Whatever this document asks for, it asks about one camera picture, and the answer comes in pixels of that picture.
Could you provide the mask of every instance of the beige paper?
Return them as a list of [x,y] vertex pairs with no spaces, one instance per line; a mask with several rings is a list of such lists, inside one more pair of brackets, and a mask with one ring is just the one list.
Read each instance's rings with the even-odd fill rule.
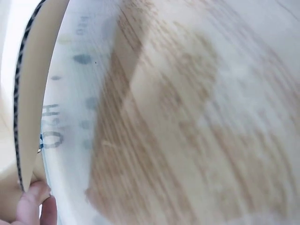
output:
[[27,191],[39,146],[42,107],[51,57],[68,0],[46,0],[34,18],[23,50],[14,127],[22,185]]

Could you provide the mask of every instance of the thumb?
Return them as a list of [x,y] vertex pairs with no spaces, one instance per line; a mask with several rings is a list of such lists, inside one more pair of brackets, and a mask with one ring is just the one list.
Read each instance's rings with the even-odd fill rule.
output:
[[46,183],[38,181],[31,184],[18,203],[16,220],[24,224],[39,225],[39,206],[48,197],[50,188]]

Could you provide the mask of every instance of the wood grain surface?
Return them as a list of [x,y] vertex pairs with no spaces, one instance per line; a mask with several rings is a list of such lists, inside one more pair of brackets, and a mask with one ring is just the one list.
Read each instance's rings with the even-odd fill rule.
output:
[[297,15],[292,0],[124,0],[91,204],[113,224],[299,224]]

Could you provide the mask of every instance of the human hand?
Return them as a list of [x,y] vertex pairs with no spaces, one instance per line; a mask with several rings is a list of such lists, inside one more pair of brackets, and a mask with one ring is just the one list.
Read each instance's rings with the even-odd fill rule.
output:
[[[57,209],[56,201],[50,195],[49,186],[38,181],[29,187],[26,193],[23,193],[16,213],[16,221],[11,225],[56,225],[57,224]],[[41,218],[39,219],[39,206],[42,204]],[[9,223],[0,220],[0,225],[9,225]]]

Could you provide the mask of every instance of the gray dot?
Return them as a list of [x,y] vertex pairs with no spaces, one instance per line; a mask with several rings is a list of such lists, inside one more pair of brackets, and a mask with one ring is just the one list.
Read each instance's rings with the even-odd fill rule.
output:
[[52,77],[51,77],[51,80],[53,80],[53,81],[58,81],[58,80],[60,80],[60,79],[61,79],[60,76],[52,76]]
[[83,120],[80,122],[79,126],[82,129],[89,129],[90,128],[90,122],[88,120]]
[[84,140],[82,145],[85,149],[92,149],[93,148],[93,144],[92,144],[91,140]]
[[86,55],[86,54],[75,55],[75,56],[73,56],[73,59],[75,60],[75,62],[84,64],[84,65],[89,64],[92,61],[91,56]]
[[98,104],[98,100],[96,97],[90,97],[85,100],[85,106],[88,109],[95,110]]

